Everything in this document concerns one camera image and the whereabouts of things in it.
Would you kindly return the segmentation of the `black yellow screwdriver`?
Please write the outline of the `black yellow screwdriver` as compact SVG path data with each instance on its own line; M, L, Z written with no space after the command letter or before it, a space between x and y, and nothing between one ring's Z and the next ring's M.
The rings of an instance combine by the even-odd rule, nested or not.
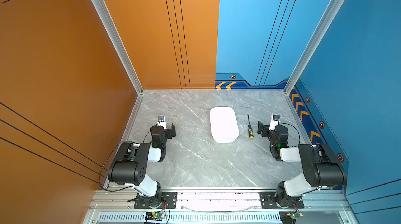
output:
M248 134L249 134L249 138L252 139L252 138L254 138L254 133L253 133L252 125L250 123L249 115L247 115L247 119L248 119Z

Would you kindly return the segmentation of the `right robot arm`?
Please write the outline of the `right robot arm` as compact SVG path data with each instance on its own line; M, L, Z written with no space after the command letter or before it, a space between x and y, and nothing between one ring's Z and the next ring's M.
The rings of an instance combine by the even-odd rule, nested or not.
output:
M279 183L274 195L264 199L274 202L279 208L301 207L302 197L324 187L345 185L347 175L330 146L325 144L299 144L288 146L288 128L278 121L270 125L258 122L257 132L269 140L273 158L281 162L299 162L302 172L287 181Z

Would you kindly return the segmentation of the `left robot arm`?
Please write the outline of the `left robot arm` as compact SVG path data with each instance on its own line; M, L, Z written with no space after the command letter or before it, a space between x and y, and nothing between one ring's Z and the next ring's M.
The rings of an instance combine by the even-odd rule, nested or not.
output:
M150 128L152 141L149 143L122 143L108 170L109 182L133 188L137 196L130 200L150 208L164 204L159 182L147 175L149 162L162 162L165 159L167 140L176 137L175 125L169 129L163 125Z

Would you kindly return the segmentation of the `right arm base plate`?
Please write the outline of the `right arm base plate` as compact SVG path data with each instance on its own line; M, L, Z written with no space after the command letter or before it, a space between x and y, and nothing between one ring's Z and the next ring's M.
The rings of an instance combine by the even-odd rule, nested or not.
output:
M259 192L260 202L263 209L305 207L302 197L292 197L286 194L279 196L277 192Z

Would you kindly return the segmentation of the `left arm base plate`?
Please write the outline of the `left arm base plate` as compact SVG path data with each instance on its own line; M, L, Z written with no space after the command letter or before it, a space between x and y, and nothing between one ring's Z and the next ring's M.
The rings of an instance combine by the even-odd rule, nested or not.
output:
M156 193L153 197L141 196L137 193L136 200L134 201L135 209L176 209L177 204L177 192L166 192Z

